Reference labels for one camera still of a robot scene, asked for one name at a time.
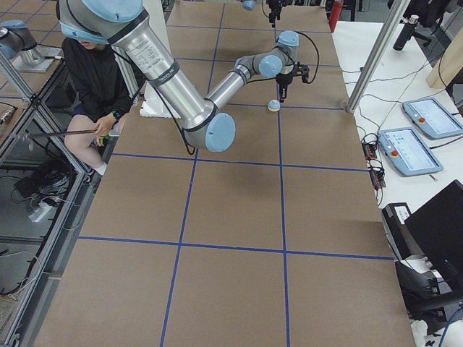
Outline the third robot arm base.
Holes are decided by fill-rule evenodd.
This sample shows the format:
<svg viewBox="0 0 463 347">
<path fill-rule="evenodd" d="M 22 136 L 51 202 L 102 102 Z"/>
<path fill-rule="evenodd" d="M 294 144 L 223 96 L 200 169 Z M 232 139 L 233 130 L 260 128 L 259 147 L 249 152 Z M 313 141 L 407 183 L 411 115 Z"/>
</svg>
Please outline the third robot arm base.
<svg viewBox="0 0 463 347">
<path fill-rule="evenodd" d="M 1 23 L 1 52 L 18 72 L 44 73 L 61 58 L 60 47 L 40 47 L 22 20 Z"/>
</svg>

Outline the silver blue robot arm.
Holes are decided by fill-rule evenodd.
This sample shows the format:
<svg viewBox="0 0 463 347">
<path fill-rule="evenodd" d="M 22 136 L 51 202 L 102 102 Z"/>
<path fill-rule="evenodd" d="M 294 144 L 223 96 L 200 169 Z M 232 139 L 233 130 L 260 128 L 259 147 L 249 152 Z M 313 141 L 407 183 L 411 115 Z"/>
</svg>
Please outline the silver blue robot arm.
<svg viewBox="0 0 463 347">
<path fill-rule="evenodd" d="M 149 84 L 180 115 L 186 142 L 196 148 L 223 152 L 233 143 L 233 118 L 219 110 L 250 80 L 288 72 L 297 58 L 300 37 L 291 30 L 279 35 L 268 53 L 243 56 L 219 84 L 203 97 L 149 24 L 141 1 L 60 1 L 59 22 L 68 38 L 109 44 L 122 49 Z"/>
<path fill-rule="evenodd" d="M 257 4 L 256 0 L 242 0 L 240 3 L 247 11 L 252 11 Z M 272 27 L 275 27 L 276 22 L 281 19 L 281 10 L 286 6 L 286 2 L 283 0 L 265 0 L 261 1 L 260 4 L 269 23 Z"/>
</svg>

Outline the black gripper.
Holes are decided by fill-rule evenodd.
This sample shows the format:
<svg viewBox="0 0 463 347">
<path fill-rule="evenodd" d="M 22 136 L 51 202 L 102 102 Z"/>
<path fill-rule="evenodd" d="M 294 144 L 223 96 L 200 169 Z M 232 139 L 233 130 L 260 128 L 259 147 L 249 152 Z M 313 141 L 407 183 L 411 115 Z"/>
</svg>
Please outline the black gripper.
<svg viewBox="0 0 463 347">
<path fill-rule="evenodd" d="M 271 27 L 275 27 L 275 15 L 274 10 L 276 10 L 276 20 L 281 19 L 281 8 L 283 7 L 283 0 L 267 0 L 267 5 L 271 10 L 269 12 L 269 23 Z"/>
<path fill-rule="evenodd" d="M 287 98 L 288 86 L 292 84 L 293 74 L 290 72 L 288 74 L 277 74 L 276 82 L 279 87 L 279 102 L 283 103 Z"/>
</svg>

